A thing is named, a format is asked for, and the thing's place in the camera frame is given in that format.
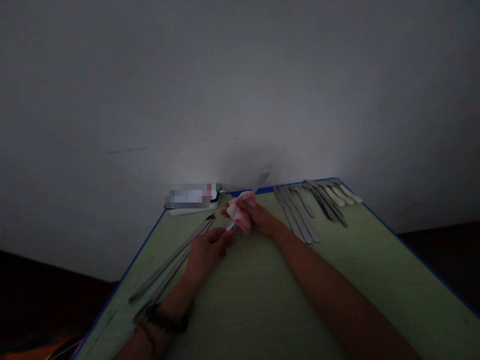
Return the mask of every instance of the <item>green table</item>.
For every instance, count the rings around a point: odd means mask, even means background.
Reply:
[[[311,222],[321,243],[311,247],[369,298],[422,358],[480,358],[478,316],[366,205],[341,208],[349,225],[346,229],[328,221],[313,196],[302,191],[318,214]],[[288,224],[271,187],[257,194],[259,204]],[[227,225],[220,209],[231,198],[222,196],[211,228]],[[135,313],[156,286],[136,306],[130,306],[128,298],[207,215],[171,216],[163,212],[75,359],[111,359],[116,354],[134,331]],[[237,244],[227,254],[195,298],[188,330],[175,338],[168,359],[347,357],[273,241],[252,231],[237,237]],[[164,297],[178,283],[185,267],[186,262]]]

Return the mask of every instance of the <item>cutlery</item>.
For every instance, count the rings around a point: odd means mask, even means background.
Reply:
[[[198,235],[202,235],[207,232],[209,229],[210,225],[214,222],[215,219],[213,219],[207,227],[205,227]],[[158,286],[158,288],[155,290],[155,292],[148,298],[147,302],[140,308],[140,310],[137,311],[135,316],[133,317],[133,323],[138,325],[140,323],[143,323],[146,319],[146,311],[147,309],[152,306],[153,304],[156,304],[158,300],[160,299],[160,296],[162,296],[162,293],[164,292],[165,288],[167,285],[170,283],[170,281],[173,279],[175,274],[177,273],[177,270],[182,266],[184,261],[188,258],[190,251],[192,247],[185,251],[185,253],[178,259],[176,262],[175,266],[168,272],[166,275],[165,279],[161,282],[161,284]]]
[[[263,172],[261,173],[260,177],[257,179],[255,184],[253,184],[253,186],[251,188],[252,193],[255,194],[260,189],[260,187],[264,184],[265,180],[267,180],[267,178],[269,177],[270,170],[272,170],[272,166],[270,164],[265,166],[265,168],[263,169]],[[233,219],[230,219],[230,221],[228,222],[228,225],[226,226],[225,230],[228,231],[228,230],[231,230],[231,229],[234,229],[234,228],[235,228],[235,221]]]
[[[290,190],[294,191],[298,194],[298,196],[300,197],[301,203],[305,207],[305,210],[308,213],[308,215],[310,215],[312,218],[315,218],[315,213],[314,213],[313,209],[310,207],[310,205],[308,203],[306,203],[304,201],[304,198],[302,197],[302,194],[300,193],[300,185],[298,185],[298,184],[290,185]]]
[[[347,195],[349,198],[352,198],[357,204],[361,204],[363,203],[364,201],[360,198],[360,196],[357,196],[355,195],[354,193],[352,193],[350,190],[348,190],[345,185],[338,179],[335,179],[335,178],[331,178],[329,181],[331,181],[332,183],[335,183],[337,184],[340,189],[345,193],[345,195]]]
[[[348,205],[353,205],[353,204],[355,204],[355,201],[353,201],[350,197],[348,197],[347,195],[345,195],[341,190],[337,189],[337,187],[335,186],[335,183],[334,183],[334,182],[325,180],[324,183],[327,184],[329,187],[331,187],[331,189],[333,190],[333,192],[334,192],[340,199],[342,199],[343,201],[345,201]]]
[[[343,201],[341,198],[335,195],[332,189],[330,189],[329,186],[324,181],[318,181],[317,184],[320,185],[326,191],[330,199],[332,199],[335,204],[337,204],[338,206],[345,206],[345,201]]]
[[[299,229],[297,223],[294,220],[294,216],[293,216],[292,212],[290,211],[290,208],[287,206],[285,201],[280,196],[279,189],[276,186],[273,187],[273,195],[275,196],[275,199],[278,201],[281,208],[283,209],[283,212],[285,213],[286,219],[290,223],[291,230],[293,231],[295,236],[297,238],[299,238],[300,240],[302,240],[303,242],[305,242],[303,240],[302,233],[300,232],[300,229]]]
[[[341,224],[342,224],[345,228],[348,228],[349,225],[348,225],[347,222],[345,221],[344,215],[343,215],[342,212],[328,199],[327,195],[324,194],[323,188],[318,188],[318,192],[321,193],[321,195],[323,196],[323,199],[325,200],[327,206],[330,208],[331,211],[333,211],[333,213],[335,214],[335,216],[336,216],[336,218],[338,219],[338,221],[340,221]]]
[[[314,198],[316,199],[316,201],[318,202],[318,205],[320,206],[320,209],[323,211],[323,214],[326,216],[326,218],[329,219],[329,220],[332,220],[332,221],[336,221],[336,219],[331,219],[331,218],[329,218],[329,214],[327,213],[327,210],[325,209],[326,204],[324,204],[323,200],[322,200],[322,199],[320,198],[320,196],[317,194],[317,192],[315,191],[314,187],[308,185],[306,182],[302,183],[301,186],[302,186],[304,189],[309,190],[309,191],[313,194],[313,197],[314,197]]]
[[[306,226],[306,229],[308,230],[311,239],[313,240],[314,243],[319,243],[320,242],[320,237],[317,231],[314,229],[312,224],[310,223],[309,219],[305,216],[304,212],[300,208],[299,203],[297,202],[297,199],[295,199],[295,196],[292,192],[289,192],[289,187],[285,187],[285,194],[289,197],[290,201],[292,202],[293,206],[297,209],[298,213],[300,214],[300,217],[303,221],[303,223]]]
[[[303,239],[304,243],[311,244],[313,243],[313,239],[310,236],[309,231],[305,227],[304,222],[302,221],[302,217],[300,216],[297,208],[295,205],[292,203],[292,201],[289,199],[288,194],[285,192],[286,188],[283,186],[278,187],[278,191],[280,193],[281,198],[285,202],[285,204],[290,208],[291,213],[293,214],[293,217],[295,218],[296,224],[298,225],[298,228],[300,229],[302,237],[300,238],[301,240]]]
[[[158,279],[158,277],[165,271],[165,269],[172,263],[172,261],[177,257],[180,252],[187,247],[198,235],[202,233],[205,229],[208,229],[209,226],[215,221],[215,213],[212,212],[185,240],[177,250],[173,252],[172,255],[155,271],[145,282],[133,293],[133,295],[128,299],[130,305],[134,305],[140,300],[140,298],[148,291],[152,284]]]
[[[334,211],[330,207],[329,200],[322,194],[322,192],[320,191],[320,188],[317,185],[317,183],[313,182],[311,180],[304,180],[304,182],[307,183],[308,185],[310,185],[312,187],[313,191],[316,192],[316,194],[318,195],[316,197],[316,199],[322,204],[322,208],[325,210],[325,212],[327,214],[326,217],[329,218],[332,221],[338,220],[336,214],[334,213]]]

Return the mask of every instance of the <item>dark floor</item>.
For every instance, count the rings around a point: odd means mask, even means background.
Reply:
[[[400,237],[480,313],[480,222],[409,232]]]
[[[400,237],[480,313],[480,222]],[[0,359],[47,359],[81,339],[116,283],[100,281],[0,251]],[[5,351],[27,351],[2,356]]]

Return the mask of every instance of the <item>wrist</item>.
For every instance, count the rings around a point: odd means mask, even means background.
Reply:
[[[180,321],[187,313],[199,288],[198,282],[182,277],[170,295],[158,306],[157,312],[174,322]]]
[[[290,232],[290,229],[280,220],[278,220],[278,224],[275,226],[275,229],[273,230],[273,235],[272,239],[278,243],[279,241],[282,241],[286,237],[288,237]]]

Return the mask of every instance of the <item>chopsticks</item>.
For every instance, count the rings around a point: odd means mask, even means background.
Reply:
[[[172,255],[155,271],[128,299],[130,305],[135,305],[140,298],[148,291],[152,284],[165,271],[165,269],[172,263],[180,252],[187,247],[198,235],[205,233],[210,225],[215,221],[215,213],[212,212],[192,233],[191,235],[173,252]]]
[[[210,227],[210,225],[212,225],[212,223],[215,221],[215,215],[212,213],[209,217],[207,217],[205,219],[204,222],[202,222],[202,224],[200,224],[199,227],[197,227],[197,229],[195,229],[195,231],[188,237],[188,239],[179,247],[184,249],[185,246],[184,244],[187,243],[187,241],[189,241],[189,239],[191,237],[193,237],[193,239],[195,239],[197,236],[199,235],[202,235],[204,233],[206,233]],[[207,222],[207,225],[198,232],[198,229],[205,223]],[[162,296],[162,293],[164,292],[165,288],[167,287],[167,285],[170,283],[170,281],[173,279],[173,277],[175,276],[175,274],[177,273],[177,270],[180,268],[180,266],[182,266],[182,264],[184,263],[184,261],[188,258],[188,256],[190,255],[190,250],[192,249],[192,247],[190,246],[190,248],[188,248],[185,253],[178,259],[178,261],[176,262],[175,266],[168,272],[168,274],[166,275],[166,277],[163,279],[163,281],[160,283],[160,285],[158,286],[158,288],[155,290],[155,292],[150,295],[150,297],[148,298],[148,300],[146,301],[146,303],[140,308],[140,310],[138,310],[138,312],[136,313],[136,315],[134,316],[133,318],[133,323],[138,325],[140,324],[141,322],[143,322],[146,318],[146,311],[147,309],[152,306],[153,304],[156,304],[160,298],[160,296]],[[168,263],[167,266],[172,262],[173,258],[178,255],[179,253],[179,250],[177,249],[173,254],[172,256],[170,256],[168,258],[168,260],[165,262],[165,263]],[[162,271],[166,268],[166,266],[164,266],[165,264],[163,264],[160,269],[162,269]]]

